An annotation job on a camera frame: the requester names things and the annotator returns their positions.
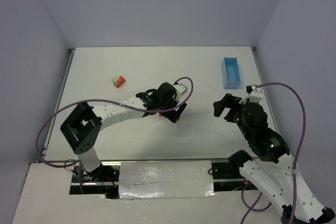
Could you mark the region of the blue plastic box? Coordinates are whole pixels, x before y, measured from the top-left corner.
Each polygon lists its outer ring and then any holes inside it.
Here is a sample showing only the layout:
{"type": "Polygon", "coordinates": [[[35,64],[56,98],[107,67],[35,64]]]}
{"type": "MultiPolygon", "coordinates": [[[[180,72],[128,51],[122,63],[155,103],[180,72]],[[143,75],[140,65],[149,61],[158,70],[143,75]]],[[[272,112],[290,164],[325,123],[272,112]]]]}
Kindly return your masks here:
{"type": "Polygon", "coordinates": [[[240,74],[237,58],[225,57],[221,64],[223,87],[227,90],[238,90],[240,74]]]}

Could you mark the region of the natural wood cube with windows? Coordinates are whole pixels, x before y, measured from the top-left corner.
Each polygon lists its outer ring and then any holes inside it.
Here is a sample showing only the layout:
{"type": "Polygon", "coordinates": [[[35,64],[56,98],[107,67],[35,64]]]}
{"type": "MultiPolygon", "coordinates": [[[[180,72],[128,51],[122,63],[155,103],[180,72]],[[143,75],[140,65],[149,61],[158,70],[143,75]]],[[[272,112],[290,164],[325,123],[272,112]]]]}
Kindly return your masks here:
{"type": "Polygon", "coordinates": [[[113,83],[118,83],[120,80],[119,80],[118,76],[115,76],[115,77],[112,78],[112,81],[113,81],[113,83]]]}

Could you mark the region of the red cube with window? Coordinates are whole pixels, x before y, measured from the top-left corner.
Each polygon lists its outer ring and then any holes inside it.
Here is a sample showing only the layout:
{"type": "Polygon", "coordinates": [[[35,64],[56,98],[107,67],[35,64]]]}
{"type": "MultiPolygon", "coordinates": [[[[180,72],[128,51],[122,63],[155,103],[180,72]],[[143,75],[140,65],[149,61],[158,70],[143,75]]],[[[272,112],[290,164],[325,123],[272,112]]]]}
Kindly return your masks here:
{"type": "Polygon", "coordinates": [[[120,82],[114,82],[113,85],[116,87],[116,88],[119,88],[120,86],[122,86],[124,84],[124,82],[120,81],[120,82]]]}

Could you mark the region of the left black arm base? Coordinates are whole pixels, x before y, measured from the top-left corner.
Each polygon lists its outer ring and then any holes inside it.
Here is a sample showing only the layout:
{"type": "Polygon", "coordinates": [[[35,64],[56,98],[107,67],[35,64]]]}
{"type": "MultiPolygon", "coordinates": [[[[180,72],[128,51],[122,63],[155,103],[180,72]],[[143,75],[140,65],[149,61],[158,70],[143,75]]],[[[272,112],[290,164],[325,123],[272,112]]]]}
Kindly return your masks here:
{"type": "Polygon", "coordinates": [[[81,164],[66,167],[71,174],[70,195],[102,195],[107,199],[119,199],[120,164],[103,163],[89,175],[81,164]]]}

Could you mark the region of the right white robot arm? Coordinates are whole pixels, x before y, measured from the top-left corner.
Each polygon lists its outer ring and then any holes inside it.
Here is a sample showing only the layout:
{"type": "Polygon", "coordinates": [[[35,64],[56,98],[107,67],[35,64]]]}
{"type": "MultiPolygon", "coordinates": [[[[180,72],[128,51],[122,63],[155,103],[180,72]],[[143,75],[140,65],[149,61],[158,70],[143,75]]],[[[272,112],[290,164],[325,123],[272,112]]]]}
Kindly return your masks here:
{"type": "Polygon", "coordinates": [[[260,159],[257,163],[244,150],[228,158],[233,173],[250,181],[281,214],[282,223],[328,223],[335,218],[334,211],[317,200],[303,179],[299,168],[293,166],[294,157],[280,134],[268,126],[268,115],[259,104],[262,96],[247,98],[229,93],[214,102],[214,116],[235,123],[252,152],[260,159]]]}

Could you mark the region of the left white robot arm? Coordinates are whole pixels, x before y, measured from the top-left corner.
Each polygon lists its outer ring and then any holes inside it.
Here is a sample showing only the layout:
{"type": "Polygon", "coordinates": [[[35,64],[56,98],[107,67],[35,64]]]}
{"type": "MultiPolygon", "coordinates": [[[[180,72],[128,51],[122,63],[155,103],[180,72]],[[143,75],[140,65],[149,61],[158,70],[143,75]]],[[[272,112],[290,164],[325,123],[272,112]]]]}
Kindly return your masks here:
{"type": "Polygon", "coordinates": [[[165,82],[157,89],[140,92],[120,105],[90,106],[79,103],[60,127],[62,134],[80,159],[85,171],[93,176],[102,172],[103,165],[94,149],[100,131],[126,120],[161,114],[175,123],[186,107],[178,102],[187,92],[183,84],[165,82]]]}

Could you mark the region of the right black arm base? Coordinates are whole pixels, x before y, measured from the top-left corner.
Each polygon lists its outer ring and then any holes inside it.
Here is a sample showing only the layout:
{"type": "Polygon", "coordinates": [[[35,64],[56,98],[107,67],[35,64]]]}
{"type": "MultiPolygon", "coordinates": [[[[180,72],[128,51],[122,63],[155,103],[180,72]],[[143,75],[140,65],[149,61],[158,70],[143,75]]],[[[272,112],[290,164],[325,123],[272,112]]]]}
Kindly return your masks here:
{"type": "Polygon", "coordinates": [[[214,192],[241,191],[250,181],[234,171],[228,161],[211,163],[208,174],[213,178],[214,192]]]}

